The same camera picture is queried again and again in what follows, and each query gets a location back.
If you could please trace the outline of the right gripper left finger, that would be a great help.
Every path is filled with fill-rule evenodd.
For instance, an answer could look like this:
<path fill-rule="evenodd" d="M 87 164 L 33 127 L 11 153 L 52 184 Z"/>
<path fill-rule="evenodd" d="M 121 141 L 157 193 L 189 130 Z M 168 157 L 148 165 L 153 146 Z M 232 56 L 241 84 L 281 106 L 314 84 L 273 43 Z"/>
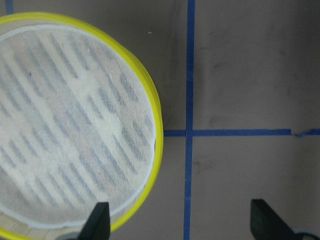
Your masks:
<path fill-rule="evenodd" d="M 108 202 L 98 202 L 79 233 L 78 240 L 108 240 L 110 209 Z"/>

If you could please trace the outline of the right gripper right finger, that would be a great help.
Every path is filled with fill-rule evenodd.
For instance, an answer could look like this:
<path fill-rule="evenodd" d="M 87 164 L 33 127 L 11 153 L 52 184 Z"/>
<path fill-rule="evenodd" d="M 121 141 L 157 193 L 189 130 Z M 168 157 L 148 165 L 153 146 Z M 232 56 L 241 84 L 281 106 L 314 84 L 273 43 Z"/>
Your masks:
<path fill-rule="evenodd" d="M 250 231 L 255 240 L 299 239 L 263 199 L 252 199 L 250 202 Z"/>

